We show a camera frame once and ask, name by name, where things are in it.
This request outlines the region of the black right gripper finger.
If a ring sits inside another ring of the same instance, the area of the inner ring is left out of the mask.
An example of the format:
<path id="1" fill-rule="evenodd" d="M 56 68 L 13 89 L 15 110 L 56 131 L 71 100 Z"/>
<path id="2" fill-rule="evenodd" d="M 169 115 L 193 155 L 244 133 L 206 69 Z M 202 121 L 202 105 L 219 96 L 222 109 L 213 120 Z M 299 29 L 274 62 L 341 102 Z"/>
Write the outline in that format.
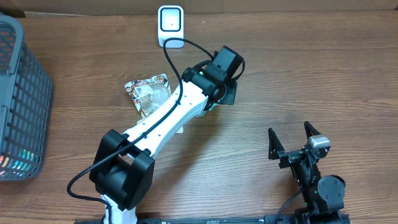
<path id="1" fill-rule="evenodd" d="M 269 159 L 276 160 L 279 158 L 279 155 L 285 152 L 284 147 L 279 141 L 276 133 L 272 128 L 268 129 L 269 135 Z"/>
<path id="2" fill-rule="evenodd" d="M 305 121 L 304 122 L 304 128 L 305 128 L 305 133 L 307 136 L 307 139 L 309 139 L 312 136 L 317 136 L 320 135 L 320 132 L 317 131 L 311 124 L 309 121 Z"/>

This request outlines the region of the green lid white jar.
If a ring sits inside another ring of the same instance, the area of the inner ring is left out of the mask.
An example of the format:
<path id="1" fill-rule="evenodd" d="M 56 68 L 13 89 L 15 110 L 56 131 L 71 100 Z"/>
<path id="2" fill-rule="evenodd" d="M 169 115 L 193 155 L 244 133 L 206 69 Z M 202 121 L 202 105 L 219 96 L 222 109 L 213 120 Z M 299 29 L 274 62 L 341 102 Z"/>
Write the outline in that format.
<path id="1" fill-rule="evenodd" d="M 203 111 L 201 111 L 199 114 L 197 114 L 196 117 L 202 117 L 202 116 L 206 115 L 206 113 L 208 111 L 211 111 L 216 106 L 217 106 L 216 103 L 207 106 Z"/>

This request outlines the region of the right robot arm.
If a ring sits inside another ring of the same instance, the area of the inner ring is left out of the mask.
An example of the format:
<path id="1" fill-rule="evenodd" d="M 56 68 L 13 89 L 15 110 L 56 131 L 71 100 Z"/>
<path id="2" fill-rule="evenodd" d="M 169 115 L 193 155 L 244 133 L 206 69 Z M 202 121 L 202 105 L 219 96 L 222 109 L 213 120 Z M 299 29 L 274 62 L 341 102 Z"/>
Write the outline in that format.
<path id="1" fill-rule="evenodd" d="M 317 162 L 326 157 L 330 140 L 317 131 L 308 121 L 304 122 L 307 143 L 300 149 L 285 151 L 275 131 L 268 129 L 269 159 L 278 160 L 279 167 L 290 168 L 299 190 L 281 206 L 277 214 L 265 215 L 266 223 L 350 223 L 349 215 L 341 214 L 344 208 L 345 181 L 338 175 L 321 176 Z M 293 214 L 282 212 L 298 195 L 303 197 L 305 206 Z"/>

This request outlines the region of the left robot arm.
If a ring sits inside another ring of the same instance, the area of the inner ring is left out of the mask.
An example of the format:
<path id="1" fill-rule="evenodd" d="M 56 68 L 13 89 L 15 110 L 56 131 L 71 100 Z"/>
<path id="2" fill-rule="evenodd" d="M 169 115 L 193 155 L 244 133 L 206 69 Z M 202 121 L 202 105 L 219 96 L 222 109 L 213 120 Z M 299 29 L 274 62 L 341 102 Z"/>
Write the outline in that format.
<path id="1" fill-rule="evenodd" d="M 155 158 L 190 119 L 216 105 L 233 105 L 242 56 L 227 46 L 188 67 L 174 93 L 143 122 L 101 139 L 89 179 L 106 204 L 104 223 L 136 223 L 135 209 L 152 185 Z"/>

